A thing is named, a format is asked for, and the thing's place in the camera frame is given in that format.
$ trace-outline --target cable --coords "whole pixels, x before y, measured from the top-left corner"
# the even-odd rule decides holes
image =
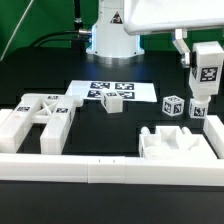
[[[42,42],[40,42],[38,45],[37,45],[37,47],[41,47],[43,44],[45,44],[45,43],[47,43],[47,42],[53,42],[53,41],[61,41],[61,42],[63,42],[63,41],[69,41],[69,42],[71,42],[72,40],[71,39],[47,39],[47,40],[44,40],[44,41],[42,41]]]
[[[79,30],[83,28],[82,18],[81,18],[81,10],[80,10],[80,0],[74,0],[74,28],[75,30]]]
[[[35,40],[32,44],[30,44],[30,47],[34,47],[36,44],[38,44],[39,42],[49,37],[62,36],[62,35],[68,35],[68,34],[78,34],[78,33],[79,33],[78,31],[62,31],[62,32],[56,32],[56,33],[50,33]]]
[[[18,24],[17,24],[17,26],[16,26],[16,28],[15,28],[15,30],[14,30],[14,32],[13,32],[11,38],[9,39],[8,44],[7,44],[6,47],[5,47],[5,50],[4,50],[3,53],[2,53],[2,56],[1,56],[0,61],[2,61],[2,60],[4,59],[6,52],[8,51],[8,49],[9,49],[9,47],[10,47],[10,45],[11,45],[13,39],[14,39],[14,37],[16,36],[16,33],[17,33],[19,27],[21,26],[23,20],[25,19],[26,15],[27,15],[27,13],[29,12],[29,10],[30,10],[32,4],[34,3],[34,1],[35,1],[35,0],[31,0],[31,1],[30,1],[30,3],[29,3],[29,5],[27,6],[25,12],[23,13],[23,15],[22,15],[20,21],[18,22]]]

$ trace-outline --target green wall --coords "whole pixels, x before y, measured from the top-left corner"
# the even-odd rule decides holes
[[[0,0],[0,55],[30,0]],[[86,28],[97,20],[98,0],[81,0],[82,19]],[[28,46],[35,39],[57,31],[73,30],[73,0],[35,0],[28,16],[14,39],[9,52]],[[221,30],[189,32],[187,43],[219,40]],[[175,50],[170,34],[144,36],[146,50]]]

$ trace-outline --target h-shaped block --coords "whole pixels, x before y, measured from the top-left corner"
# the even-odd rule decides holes
[[[25,94],[0,124],[0,152],[16,153],[34,123],[46,124],[40,137],[41,154],[62,153],[80,96]]]

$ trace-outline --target black table surface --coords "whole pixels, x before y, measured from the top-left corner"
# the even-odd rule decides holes
[[[107,114],[100,101],[77,108],[63,154],[138,156],[140,129],[188,127],[202,133],[203,120],[190,119],[189,70],[176,52],[146,52],[137,64],[110,66],[88,61],[71,49],[21,48],[0,62],[0,108],[15,108],[25,93],[65,94],[72,80],[153,83],[157,102],[124,102],[123,113]],[[223,88],[209,114],[224,118]],[[183,115],[162,113],[163,97],[185,100]],[[34,125],[18,153],[40,153],[43,125]],[[0,223],[223,223],[224,188],[0,182]]]

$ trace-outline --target white plastic block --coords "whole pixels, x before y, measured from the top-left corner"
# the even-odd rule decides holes
[[[140,134],[140,156],[153,160],[200,161],[217,157],[203,135],[184,134],[178,126],[157,126],[155,134]]]
[[[113,90],[103,89],[101,91],[101,104],[107,113],[119,113],[123,111],[123,98]]]
[[[0,152],[16,153],[32,127],[32,114],[40,110],[40,98],[26,96],[0,126]]]
[[[25,94],[9,115],[2,112],[0,152],[16,153],[34,123],[47,124],[41,136],[43,154],[60,154],[67,138],[80,96]]]
[[[224,125],[221,120],[215,115],[206,116],[203,131],[219,158],[224,159]]]
[[[220,160],[178,161],[126,158],[126,184],[224,186]]]
[[[88,157],[0,154],[0,180],[88,182]]]
[[[62,96],[60,98],[40,137],[42,154],[59,155],[62,153],[75,109],[74,97]]]
[[[89,183],[124,183],[125,157],[95,157],[88,164]]]
[[[2,109],[0,110],[0,126],[6,121],[8,116],[12,113],[13,110]]]
[[[222,73],[224,51],[220,44],[204,42],[193,45],[197,66],[191,68],[189,85],[194,96],[218,93]]]
[[[162,111],[170,116],[183,114],[184,100],[177,96],[168,96],[163,98]]]
[[[196,105],[194,99],[190,99],[189,114],[191,118],[204,119],[208,113],[208,103]]]

